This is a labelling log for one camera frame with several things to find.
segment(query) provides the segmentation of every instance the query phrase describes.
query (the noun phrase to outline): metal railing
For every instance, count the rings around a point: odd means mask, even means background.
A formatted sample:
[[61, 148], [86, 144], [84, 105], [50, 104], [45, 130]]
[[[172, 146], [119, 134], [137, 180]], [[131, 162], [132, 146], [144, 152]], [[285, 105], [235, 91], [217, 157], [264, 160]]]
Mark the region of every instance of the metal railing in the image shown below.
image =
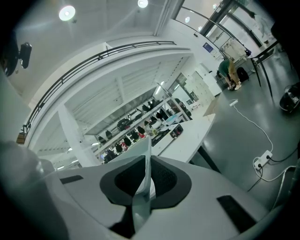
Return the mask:
[[127, 45], [118, 46], [100, 53], [91, 56], [90, 58], [82, 61], [81, 63], [77, 64], [75, 67], [67, 71], [63, 76], [61, 76], [42, 96], [39, 100], [36, 107], [33, 109], [27, 123], [23, 125], [22, 132], [24, 135], [27, 135], [33, 121], [36, 119], [38, 113], [41, 111], [45, 103], [50, 99], [50, 97], [63, 85], [65, 84], [71, 77], [75, 76], [85, 68], [101, 61], [104, 58], [110, 57], [117, 53], [121, 53], [127, 50], [132, 50], [140, 47], [147, 47], [147, 46], [157, 46], [157, 45], [176, 45], [173, 41], [147, 41], [147, 42], [139, 42], [139, 43], [132, 43]]

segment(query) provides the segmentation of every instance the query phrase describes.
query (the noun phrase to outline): gray floor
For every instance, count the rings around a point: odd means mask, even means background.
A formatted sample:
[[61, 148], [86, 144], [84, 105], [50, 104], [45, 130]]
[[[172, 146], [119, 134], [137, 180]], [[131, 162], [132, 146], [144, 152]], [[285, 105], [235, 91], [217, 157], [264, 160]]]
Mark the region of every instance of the gray floor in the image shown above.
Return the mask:
[[[281, 160], [289, 155], [297, 147], [300, 139], [300, 109], [287, 115], [278, 106], [285, 86], [296, 83], [298, 77], [295, 71], [291, 70], [284, 53], [278, 60], [270, 57], [263, 63], [271, 82], [273, 99], [262, 72], [261, 88], [256, 74], [252, 74], [250, 81], [244, 82], [240, 90], [224, 90], [214, 109], [215, 123], [203, 144], [221, 173], [244, 190], [248, 190], [258, 180], [252, 167], [253, 158], [270, 150], [271, 144], [261, 130], [229, 106], [231, 99], [237, 98], [237, 109], [266, 131], [274, 145], [274, 160]], [[207, 167], [198, 154], [192, 160], [197, 165]], [[267, 164], [263, 168], [263, 177], [272, 179], [287, 166], [295, 165], [296, 161], [297, 153], [280, 164]], [[250, 194], [266, 208], [271, 209], [280, 183], [281, 178], [273, 182], [260, 181]]]

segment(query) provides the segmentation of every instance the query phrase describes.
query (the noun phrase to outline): black panel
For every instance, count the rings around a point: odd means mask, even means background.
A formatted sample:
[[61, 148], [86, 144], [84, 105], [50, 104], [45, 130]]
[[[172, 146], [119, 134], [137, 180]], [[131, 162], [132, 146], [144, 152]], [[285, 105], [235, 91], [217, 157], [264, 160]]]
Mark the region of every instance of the black panel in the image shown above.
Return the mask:
[[62, 184], [67, 184], [67, 183], [75, 182], [75, 181], [78, 181], [78, 180], [81, 180], [81, 179], [83, 179], [82, 176], [75, 175], [75, 176], [72, 176], [72, 177], [61, 178], [60, 181], [61, 181]]
[[118, 223], [115, 223], [109, 229], [125, 238], [131, 238], [135, 234], [135, 227], [132, 218], [132, 208], [126, 207], [122, 220]]
[[251, 218], [232, 196], [226, 195], [218, 197], [217, 200], [240, 233], [256, 224], [253, 218]]
[[176, 206], [192, 187], [192, 181], [184, 171], [156, 156], [151, 157], [151, 178], [156, 192], [156, 198], [151, 201], [151, 209]]
[[105, 174], [100, 181], [101, 191], [114, 204], [131, 206], [132, 198], [145, 177], [145, 156]]

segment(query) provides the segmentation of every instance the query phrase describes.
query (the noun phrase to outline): wall sign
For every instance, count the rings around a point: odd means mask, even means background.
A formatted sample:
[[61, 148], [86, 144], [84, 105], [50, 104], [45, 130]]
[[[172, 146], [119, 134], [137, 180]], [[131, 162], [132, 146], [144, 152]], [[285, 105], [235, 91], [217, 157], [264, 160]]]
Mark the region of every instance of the wall sign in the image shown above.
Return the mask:
[[205, 43], [203, 47], [210, 53], [213, 50], [213, 47], [208, 43]]

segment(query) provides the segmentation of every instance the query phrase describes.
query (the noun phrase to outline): electrical outlet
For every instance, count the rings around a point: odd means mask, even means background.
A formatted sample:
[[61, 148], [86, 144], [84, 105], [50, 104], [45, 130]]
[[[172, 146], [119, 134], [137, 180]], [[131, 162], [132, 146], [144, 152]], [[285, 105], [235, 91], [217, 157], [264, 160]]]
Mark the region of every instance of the electrical outlet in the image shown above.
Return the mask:
[[267, 156], [269, 156], [270, 158], [273, 156], [273, 154], [269, 151], [269, 150], [266, 150], [265, 153], [258, 158], [258, 160], [254, 163], [254, 166], [257, 170], [260, 170], [261, 168], [258, 166], [259, 164], [263, 166], [265, 166], [267, 164], [267, 162], [270, 160], [270, 159], [267, 159]]

